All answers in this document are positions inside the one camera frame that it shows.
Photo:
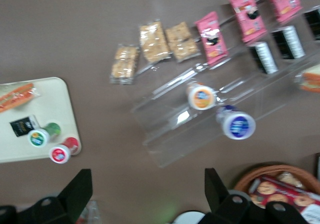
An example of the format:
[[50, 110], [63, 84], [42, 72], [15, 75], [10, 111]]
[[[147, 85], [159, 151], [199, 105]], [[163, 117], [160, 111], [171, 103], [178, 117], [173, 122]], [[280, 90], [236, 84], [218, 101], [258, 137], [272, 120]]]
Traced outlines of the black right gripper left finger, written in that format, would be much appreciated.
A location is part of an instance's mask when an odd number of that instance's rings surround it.
[[57, 196], [40, 199], [20, 212], [13, 205], [2, 205], [0, 222], [2, 224], [74, 224], [92, 195], [92, 171], [81, 169]]

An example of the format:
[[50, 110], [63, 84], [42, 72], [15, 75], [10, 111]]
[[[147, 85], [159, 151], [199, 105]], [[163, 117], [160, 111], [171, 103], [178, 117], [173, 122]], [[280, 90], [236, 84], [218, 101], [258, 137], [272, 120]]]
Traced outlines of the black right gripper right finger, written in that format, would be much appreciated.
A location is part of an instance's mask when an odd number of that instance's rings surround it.
[[260, 208], [237, 191], [230, 194], [214, 168], [204, 170], [204, 192], [211, 212], [201, 224], [306, 224], [304, 217], [290, 204], [269, 202]]

